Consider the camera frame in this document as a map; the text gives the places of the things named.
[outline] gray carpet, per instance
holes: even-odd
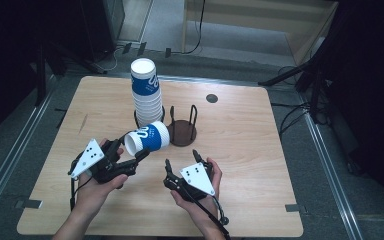
[[[128,76],[130,63],[138,58],[137,50],[131,49],[127,54],[118,51],[116,56],[117,67],[109,71],[107,75]],[[144,55],[139,57],[154,60],[159,75],[221,79],[227,80],[226,82],[231,84],[255,85],[257,81],[269,80],[276,76],[279,70],[282,70],[280,67],[270,65],[196,56],[174,55],[165,58],[164,53],[149,51],[145,51]],[[112,56],[108,56],[106,60],[99,63],[105,68],[112,68],[114,64]],[[67,61],[67,65],[69,71],[64,77],[59,78],[49,106],[0,196],[0,239],[49,239],[49,236],[18,234],[16,226],[22,210],[16,209],[14,205],[17,200],[29,198],[57,134],[57,126],[63,117],[63,112],[55,111],[55,108],[67,109],[80,79],[83,76],[91,75],[70,60]],[[293,81],[294,79],[289,79],[286,83],[269,88],[271,102],[299,104],[298,94],[293,91],[293,85],[289,84]],[[0,166],[23,124],[27,121],[34,101],[35,92],[32,92],[19,108],[1,124]],[[290,110],[291,108],[288,107],[273,107],[278,126]],[[300,112],[297,111],[294,116],[288,118],[287,122],[299,114]],[[355,210],[364,238],[384,239],[382,187],[368,177],[355,177],[349,174],[344,155],[334,133],[328,126],[320,126],[320,129],[334,161],[335,169]],[[304,234],[298,239],[349,239],[304,118],[283,134],[282,146],[297,202],[305,206],[308,211],[301,214]],[[87,239],[99,239],[99,237],[89,236]]]

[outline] person's right hand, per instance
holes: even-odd
[[[213,159],[207,158],[207,162],[213,165],[213,172],[211,173],[211,177],[213,179],[212,185],[213,185],[214,191],[216,192],[215,197],[218,199],[220,194],[220,181],[221,181],[222,171],[220,170],[219,166]],[[176,204],[179,207],[185,209],[189,213],[192,221],[195,223],[195,225],[204,235],[205,239],[224,239],[223,234],[221,233],[219,228],[216,226],[216,224],[213,221],[211,221],[208,215],[201,208],[199,208],[198,205],[184,200],[182,196],[180,196],[180,194],[175,190],[172,190],[170,193],[173,196],[173,199],[176,201]],[[214,199],[212,196],[207,195],[207,197],[199,200],[199,202],[209,212],[211,212],[211,214],[213,214],[214,217],[218,218],[218,208],[214,203]]]

